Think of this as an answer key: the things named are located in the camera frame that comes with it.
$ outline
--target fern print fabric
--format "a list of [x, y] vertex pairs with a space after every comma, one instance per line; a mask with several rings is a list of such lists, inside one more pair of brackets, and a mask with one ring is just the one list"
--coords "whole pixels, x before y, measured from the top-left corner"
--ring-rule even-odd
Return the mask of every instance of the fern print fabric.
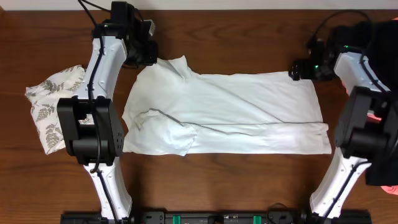
[[[30, 114], [46, 154], [65, 148], [57, 103], [60, 98], [71, 98], [84, 76], [84, 68], [77, 65], [52, 75], [37, 86], [26, 88], [25, 96], [32, 103]], [[92, 123], [92, 119], [81, 123]]]

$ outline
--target green connector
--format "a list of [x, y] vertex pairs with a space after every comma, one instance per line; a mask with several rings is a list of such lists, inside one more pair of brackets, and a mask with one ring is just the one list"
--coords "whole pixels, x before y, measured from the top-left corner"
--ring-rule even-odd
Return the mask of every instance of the green connector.
[[181, 224], [181, 216], [174, 215], [173, 216], [173, 224]]
[[253, 224], [261, 224], [261, 216], [255, 215], [253, 217]]

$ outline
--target white t-shirt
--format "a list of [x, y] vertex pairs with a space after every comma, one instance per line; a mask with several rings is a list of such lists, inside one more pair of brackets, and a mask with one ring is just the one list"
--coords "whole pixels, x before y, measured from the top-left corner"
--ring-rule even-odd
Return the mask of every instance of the white t-shirt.
[[329, 154], [310, 80], [287, 72], [199, 75], [185, 57], [158, 59], [132, 87], [124, 152]]

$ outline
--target wooden table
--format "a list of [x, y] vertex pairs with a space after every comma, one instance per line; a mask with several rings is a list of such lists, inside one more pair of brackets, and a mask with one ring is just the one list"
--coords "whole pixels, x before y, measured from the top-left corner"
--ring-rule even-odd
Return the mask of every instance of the wooden table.
[[[159, 57], [185, 55], [198, 73], [264, 73], [287, 70], [306, 56], [304, 47], [331, 11], [144, 11], [156, 23]], [[383, 21], [398, 11], [368, 11]], [[94, 13], [98, 21], [105, 12]], [[354, 24], [347, 14], [329, 27]], [[0, 223], [58, 223], [67, 211], [99, 211], [86, 171], [65, 150], [46, 156], [30, 117], [25, 87], [87, 63], [92, 25], [83, 11], [5, 12], [0, 16]], [[139, 73], [121, 70], [114, 102], [122, 114]], [[347, 97], [338, 81], [315, 84], [330, 138]], [[169, 211], [265, 210], [281, 202], [304, 207], [332, 155], [204, 154], [123, 155], [124, 181], [134, 204]], [[375, 223], [396, 223], [398, 197], [360, 178], [345, 208], [368, 209]]]

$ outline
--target wire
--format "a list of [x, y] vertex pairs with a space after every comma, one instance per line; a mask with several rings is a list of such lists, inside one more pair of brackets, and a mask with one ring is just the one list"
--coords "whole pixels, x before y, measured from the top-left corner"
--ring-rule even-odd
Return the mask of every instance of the wire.
[[102, 176], [102, 171], [97, 170], [97, 176], [101, 180], [101, 185], [102, 185], [102, 188], [104, 189], [105, 197], [108, 200], [108, 203], [109, 203], [109, 205], [111, 207], [111, 211], [112, 211], [112, 215], [113, 215], [113, 218], [114, 218], [114, 222], [115, 223], [119, 223], [118, 217], [116, 216], [116, 212], [115, 212], [114, 207], [113, 207], [113, 202], [111, 200], [111, 197], [109, 196], [108, 188], [106, 187], [104, 177]]
[[271, 218], [271, 217], [269, 216], [269, 211], [270, 211], [271, 208], [275, 207], [276, 205], [280, 205], [280, 206], [286, 208], [287, 212], [288, 212], [289, 215], [292, 217], [292, 222], [294, 222], [294, 216], [292, 215], [292, 212], [290, 211], [290, 209], [289, 209], [286, 205], [284, 205], [284, 204], [282, 204], [282, 203], [275, 203], [275, 204], [272, 204], [270, 207], [268, 207], [267, 212], [266, 212], [266, 218], [269, 220], [269, 222], [270, 222], [271, 224], [276, 224], [276, 223], [274, 222], [273, 218]]
[[137, 8], [134, 8], [134, 11], [138, 13], [138, 16], [139, 16], [141, 22], [144, 23], [144, 19], [143, 19], [142, 15], [141, 15], [141, 12], [139, 12], [139, 10]]
[[373, 78], [373, 76], [370, 74], [368, 68], [366, 68], [366, 66], [365, 66], [365, 64], [364, 64], [365, 60], [364, 60], [363, 58], [365, 57], [366, 53], [367, 53], [367, 52], [369, 51], [369, 49], [371, 48], [371, 46], [372, 46], [372, 44], [373, 44], [373, 42], [374, 42], [375, 36], [376, 36], [376, 31], [375, 31], [375, 28], [373, 27], [372, 20], [371, 20], [371, 18], [370, 18], [365, 12], [360, 11], [360, 10], [357, 10], [357, 9], [346, 9], [346, 10], [341, 10], [341, 11], [338, 11], [338, 12], [333, 13], [332, 15], [328, 16], [325, 20], [323, 20], [323, 22], [318, 26], [318, 28], [316, 29], [316, 31], [313, 33], [311, 40], [313, 40], [313, 39], [316, 37], [316, 35], [318, 34], [319, 30], [320, 30], [331, 18], [333, 18], [333, 17], [335, 17], [335, 16], [338, 16], [338, 15], [340, 15], [340, 14], [347, 13], [347, 12], [357, 13], [357, 14], [363, 16], [363, 17], [369, 22], [369, 25], [371, 26], [371, 39], [370, 39], [370, 41], [368, 42], [368, 45], [367, 45], [366, 49], [365, 49], [365, 50], [362, 50], [362, 54], [361, 54], [361, 57], [360, 57], [360, 59], [359, 59], [359, 63], [361, 64], [362, 69], [365, 71], [366, 75], [368, 76], [368, 78], [370, 79], [370, 81], [372, 82], [372, 84], [373, 84], [375, 87], [377, 87], [382, 93], [386, 93], [386, 90], [383, 89], [383, 87], [380, 86], [380, 84], [378, 84], [378, 81], [375, 80], [375, 79]]
[[[78, 2], [80, 3], [80, 5], [83, 7], [83, 9], [85, 10], [85, 12], [87, 13], [88, 17], [91, 19], [92, 23], [94, 24], [95, 28], [100, 28], [98, 27], [97, 23], [95, 22], [94, 17], [91, 15], [91, 13], [89, 12], [89, 10], [87, 9], [87, 7], [82, 3], [82, 1], [86, 2], [86, 0], [78, 0]], [[94, 105], [94, 101], [93, 101], [93, 82], [94, 82], [94, 77], [95, 77], [95, 73], [98, 69], [98, 65], [100, 64], [103, 52], [104, 52], [104, 42], [102, 39], [102, 36], [99, 38], [99, 44], [100, 44], [100, 48], [99, 48], [99, 55], [97, 58], [97, 61], [95, 62], [94, 68], [93, 68], [93, 72], [91, 73], [91, 77], [90, 80], [87, 84], [87, 90], [88, 90], [88, 104], [90, 105], [90, 110], [91, 110], [91, 114], [93, 115], [93, 121], [94, 121], [94, 127], [95, 127], [95, 134], [96, 134], [96, 138], [97, 138], [97, 147], [98, 147], [98, 152], [97, 152], [97, 158], [96, 158], [96, 162], [95, 162], [95, 166], [92, 170], [90, 170], [90, 172], [92, 174], [94, 174], [97, 170], [98, 167], [100, 166], [100, 160], [101, 160], [101, 139], [100, 139], [100, 130], [98, 127], [98, 120], [96, 117], [96, 108]]]
[[333, 17], [338, 16], [340, 14], [348, 13], [348, 12], [353, 12], [362, 15], [363, 17], [366, 18], [369, 22], [372, 22], [370, 17], [363, 11], [357, 10], [357, 9], [345, 9], [341, 11], [337, 11], [333, 13], [332, 15], [328, 16], [316, 29], [316, 31], [313, 33], [312, 37], [315, 37], [318, 34], [318, 31]]
[[81, 0], [81, 1], [84, 2], [84, 3], [86, 3], [86, 4], [89, 4], [89, 5], [91, 5], [91, 6], [94, 6], [94, 7], [97, 8], [97, 9], [101, 9], [102, 11], [111, 12], [109, 9], [105, 9], [105, 8], [103, 8], [103, 7], [101, 7], [101, 6], [97, 6], [96, 4], [93, 4], [93, 3], [89, 2], [89, 1], [86, 1], [86, 0]]
[[354, 173], [356, 172], [356, 169], [364, 164], [369, 164], [370, 162], [365, 161], [365, 162], [359, 162], [357, 163], [355, 166], [353, 166], [353, 169], [351, 169], [351, 172], [349, 173], [346, 181], [344, 182], [343, 186], [341, 186], [340, 191], [338, 192], [337, 196], [333, 199], [333, 202], [331, 203], [329, 209], [326, 211], [325, 215], [323, 216], [322, 220], [321, 220], [321, 224], [323, 224], [326, 219], [328, 218], [328, 215], [330, 214], [330, 212], [333, 210], [333, 208], [335, 207], [336, 203], [339, 201], [341, 195], [343, 194], [345, 188], [347, 187], [349, 181], [351, 180], [351, 178], [353, 177]]

